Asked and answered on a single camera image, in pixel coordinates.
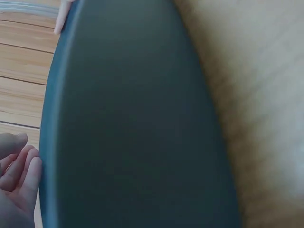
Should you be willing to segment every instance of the finger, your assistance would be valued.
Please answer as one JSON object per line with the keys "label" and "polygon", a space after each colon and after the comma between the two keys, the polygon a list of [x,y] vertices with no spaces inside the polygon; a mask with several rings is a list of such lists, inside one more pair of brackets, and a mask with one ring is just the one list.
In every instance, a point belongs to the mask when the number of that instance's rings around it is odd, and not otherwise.
{"label": "finger", "polygon": [[59,8],[58,17],[54,29],[55,34],[59,34],[65,24],[68,12],[70,11],[73,0],[62,0]]}
{"label": "finger", "polygon": [[13,161],[15,161],[17,157],[17,154],[11,154],[0,161],[0,167],[1,170],[3,170],[2,174],[4,174],[5,170],[12,164]]}
{"label": "finger", "polygon": [[22,187],[20,188],[19,195],[21,195],[30,206],[30,211],[34,213],[34,208],[36,204],[37,191],[41,178],[41,166],[42,161],[39,157],[32,159],[28,173],[25,177]]}
{"label": "finger", "polygon": [[32,148],[33,146],[26,146],[12,165],[4,172],[3,176],[0,178],[0,189],[10,192],[15,189],[22,175],[29,150]]}
{"label": "finger", "polygon": [[25,180],[25,177],[29,171],[29,165],[30,165],[30,162],[32,161],[33,158],[35,157],[39,157],[39,151],[36,149],[36,148],[33,148],[31,149],[29,152],[28,152],[28,156],[27,156],[27,159],[25,161],[25,165],[24,165],[24,169],[23,169],[23,173],[20,177],[20,180],[19,180],[19,183],[18,185],[16,186],[17,189],[20,189],[21,186],[23,185],[23,182]]}
{"label": "finger", "polygon": [[28,136],[20,134],[0,134],[0,160],[12,153],[19,153],[27,144]]}

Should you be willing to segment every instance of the dark green curved panel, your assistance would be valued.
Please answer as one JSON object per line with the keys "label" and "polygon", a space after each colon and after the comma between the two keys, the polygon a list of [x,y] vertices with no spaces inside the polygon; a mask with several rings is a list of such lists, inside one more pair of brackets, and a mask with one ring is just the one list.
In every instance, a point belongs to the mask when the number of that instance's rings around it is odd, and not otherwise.
{"label": "dark green curved panel", "polygon": [[170,0],[80,0],[54,56],[44,228],[240,227],[225,145]]}

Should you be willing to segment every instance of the light wood surface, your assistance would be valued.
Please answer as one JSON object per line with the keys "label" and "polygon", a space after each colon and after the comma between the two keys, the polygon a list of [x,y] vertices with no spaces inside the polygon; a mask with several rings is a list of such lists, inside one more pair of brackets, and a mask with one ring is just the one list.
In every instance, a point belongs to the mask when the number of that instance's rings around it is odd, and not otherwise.
{"label": "light wood surface", "polygon": [[0,123],[0,134],[18,134],[20,132],[26,132],[28,134],[28,144],[39,148],[39,129],[33,129],[31,127],[21,127],[15,124]]}
{"label": "light wood surface", "polygon": [[21,24],[43,26],[51,29],[55,27],[55,19],[24,13],[0,13],[0,21],[12,21]]}
{"label": "light wood surface", "polygon": [[44,92],[45,85],[0,77],[0,120],[39,128]]}
{"label": "light wood surface", "polygon": [[222,124],[244,227],[304,227],[304,1],[176,3]]}
{"label": "light wood surface", "polygon": [[0,44],[54,53],[57,36],[52,28],[0,21]]}
{"label": "light wood surface", "polygon": [[0,77],[46,85],[53,54],[0,44]]}
{"label": "light wood surface", "polygon": [[[0,13],[0,133],[26,132],[28,143],[37,148],[45,84],[58,41],[54,26],[54,19]],[[42,228],[39,197],[34,217],[36,228]]]}

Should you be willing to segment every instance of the curved edge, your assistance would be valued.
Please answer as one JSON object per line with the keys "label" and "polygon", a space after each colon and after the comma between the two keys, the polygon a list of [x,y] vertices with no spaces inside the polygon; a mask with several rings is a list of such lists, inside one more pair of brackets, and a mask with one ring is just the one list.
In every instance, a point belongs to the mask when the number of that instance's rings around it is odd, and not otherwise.
{"label": "curved edge", "polygon": [[59,8],[42,4],[24,3],[18,1],[0,1],[0,13],[27,13],[48,18],[56,18]]}
{"label": "curved edge", "polygon": [[42,177],[39,188],[40,209],[44,228],[58,227],[56,212],[56,132],[60,122],[60,97],[64,89],[64,77],[83,0],[72,5],[59,38],[50,68],[43,104],[39,150],[42,159]]}

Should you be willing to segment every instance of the hand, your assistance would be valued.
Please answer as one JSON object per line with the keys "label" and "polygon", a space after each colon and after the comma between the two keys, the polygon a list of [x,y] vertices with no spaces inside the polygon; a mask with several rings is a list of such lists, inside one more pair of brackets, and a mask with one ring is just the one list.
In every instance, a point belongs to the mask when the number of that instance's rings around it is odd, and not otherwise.
{"label": "hand", "polygon": [[34,228],[34,208],[41,177],[39,151],[28,137],[0,134],[0,227]]}
{"label": "hand", "polygon": [[61,0],[59,13],[58,13],[58,17],[57,17],[56,25],[55,25],[55,29],[54,29],[55,34],[59,34],[61,32],[73,1],[75,1],[75,0]]}

